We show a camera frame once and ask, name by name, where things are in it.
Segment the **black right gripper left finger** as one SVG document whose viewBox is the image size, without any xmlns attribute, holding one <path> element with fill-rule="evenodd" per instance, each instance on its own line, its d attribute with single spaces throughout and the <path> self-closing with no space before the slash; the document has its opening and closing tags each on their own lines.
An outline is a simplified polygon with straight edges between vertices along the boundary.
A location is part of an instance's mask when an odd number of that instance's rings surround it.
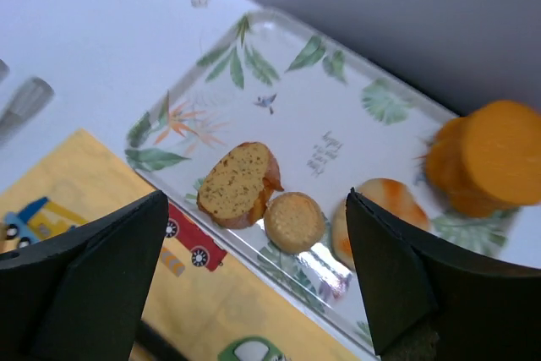
<svg viewBox="0 0 541 361">
<path fill-rule="evenodd" d="M 1 256 L 3 360 L 126 360 L 168 220 L 161 191 Z"/>
</svg>

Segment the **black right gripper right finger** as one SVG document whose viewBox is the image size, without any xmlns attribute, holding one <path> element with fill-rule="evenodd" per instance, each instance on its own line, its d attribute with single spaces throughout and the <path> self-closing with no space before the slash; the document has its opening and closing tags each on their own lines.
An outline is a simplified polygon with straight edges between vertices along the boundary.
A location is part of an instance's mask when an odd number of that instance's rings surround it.
<svg viewBox="0 0 541 361">
<path fill-rule="evenodd" d="M 539 269 L 463 249 L 357 192 L 346 214 L 377 356 L 539 359 Z"/>
</svg>

